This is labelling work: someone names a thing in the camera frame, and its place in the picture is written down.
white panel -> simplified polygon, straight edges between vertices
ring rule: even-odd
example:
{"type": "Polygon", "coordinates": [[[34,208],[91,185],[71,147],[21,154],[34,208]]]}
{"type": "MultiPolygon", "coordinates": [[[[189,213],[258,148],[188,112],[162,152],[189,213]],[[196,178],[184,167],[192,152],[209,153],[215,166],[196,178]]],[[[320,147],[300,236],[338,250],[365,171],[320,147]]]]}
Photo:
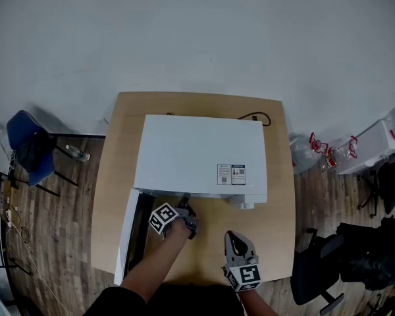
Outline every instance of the white panel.
{"type": "Polygon", "coordinates": [[[395,152],[395,140],[384,120],[379,120],[357,139],[357,158],[348,159],[339,165],[336,169],[338,174],[359,172],[395,152]]]}
{"type": "Polygon", "coordinates": [[[127,249],[132,233],[132,225],[136,206],[138,204],[139,190],[132,188],[127,202],[126,213],[124,214],[123,228],[121,230],[120,244],[118,245],[116,271],[114,283],[120,285],[123,281],[124,267],[126,265],[127,249]]]}
{"type": "Polygon", "coordinates": [[[134,186],[217,196],[266,195],[262,123],[147,115],[134,186]],[[246,180],[237,185],[219,184],[218,165],[244,165],[246,180]]]}

plastic bottle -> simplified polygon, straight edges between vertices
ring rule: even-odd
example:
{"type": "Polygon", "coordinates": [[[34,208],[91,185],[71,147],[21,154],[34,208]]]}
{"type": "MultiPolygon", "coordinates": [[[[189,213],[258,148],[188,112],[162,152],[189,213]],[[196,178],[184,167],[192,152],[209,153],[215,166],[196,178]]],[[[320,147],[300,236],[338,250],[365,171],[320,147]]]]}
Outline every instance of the plastic bottle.
{"type": "Polygon", "coordinates": [[[91,155],[89,153],[85,153],[83,151],[80,151],[77,147],[74,147],[72,145],[66,145],[66,150],[69,154],[71,154],[76,160],[79,161],[89,161],[91,155]]]}
{"type": "Polygon", "coordinates": [[[300,134],[295,137],[291,146],[291,158],[294,174],[301,173],[314,166],[326,153],[328,144],[315,139],[315,133],[310,137],[300,134]]]}
{"type": "Polygon", "coordinates": [[[351,136],[350,141],[338,147],[329,147],[325,154],[325,162],[322,169],[334,170],[339,165],[351,158],[357,158],[357,138],[351,136]]]}

black office chair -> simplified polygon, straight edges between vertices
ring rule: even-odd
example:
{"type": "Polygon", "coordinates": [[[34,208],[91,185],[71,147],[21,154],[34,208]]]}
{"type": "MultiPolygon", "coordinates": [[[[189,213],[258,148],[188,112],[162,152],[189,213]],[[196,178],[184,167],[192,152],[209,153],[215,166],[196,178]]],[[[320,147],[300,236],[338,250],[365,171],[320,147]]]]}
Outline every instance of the black office chair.
{"type": "Polygon", "coordinates": [[[371,192],[365,202],[358,205],[357,209],[362,209],[373,199],[375,212],[370,214],[370,217],[373,218],[377,214],[377,202],[381,197],[386,214],[390,214],[395,208],[395,161],[383,164],[378,171],[371,170],[370,174],[373,175],[373,183],[367,177],[359,176],[359,179],[364,179],[371,192]]]}
{"type": "Polygon", "coordinates": [[[313,233],[309,247],[301,253],[294,254],[292,295],[298,305],[306,304],[322,295],[328,305],[320,314],[326,315],[344,299],[344,294],[333,298],[327,292],[340,277],[339,247],[344,243],[344,237],[334,234],[328,238],[320,238],[314,228],[307,231],[313,233]]]}

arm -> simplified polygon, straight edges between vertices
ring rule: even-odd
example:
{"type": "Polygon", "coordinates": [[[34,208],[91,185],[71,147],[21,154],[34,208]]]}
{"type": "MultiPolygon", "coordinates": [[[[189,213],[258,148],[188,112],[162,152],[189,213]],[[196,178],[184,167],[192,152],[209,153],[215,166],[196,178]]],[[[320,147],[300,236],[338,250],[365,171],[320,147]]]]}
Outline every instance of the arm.
{"type": "Polygon", "coordinates": [[[244,309],[248,316],[278,316],[275,311],[267,305],[263,298],[256,292],[256,290],[246,290],[238,293],[243,302],[244,309]]]}
{"type": "Polygon", "coordinates": [[[148,303],[163,283],[191,233],[183,219],[173,221],[169,235],[157,250],[137,264],[120,286],[137,293],[148,303]]]}

hand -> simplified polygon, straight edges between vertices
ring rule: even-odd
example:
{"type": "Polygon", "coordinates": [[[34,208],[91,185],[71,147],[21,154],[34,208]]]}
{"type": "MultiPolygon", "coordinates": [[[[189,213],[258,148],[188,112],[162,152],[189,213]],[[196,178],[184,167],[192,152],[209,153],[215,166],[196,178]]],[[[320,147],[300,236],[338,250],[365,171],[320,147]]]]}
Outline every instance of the hand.
{"type": "Polygon", "coordinates": [[[184,236],[187,239],[191,233],[192,231],[186,227],[182,218],[177,218],[171,223],[170,234],[184,236]]]}

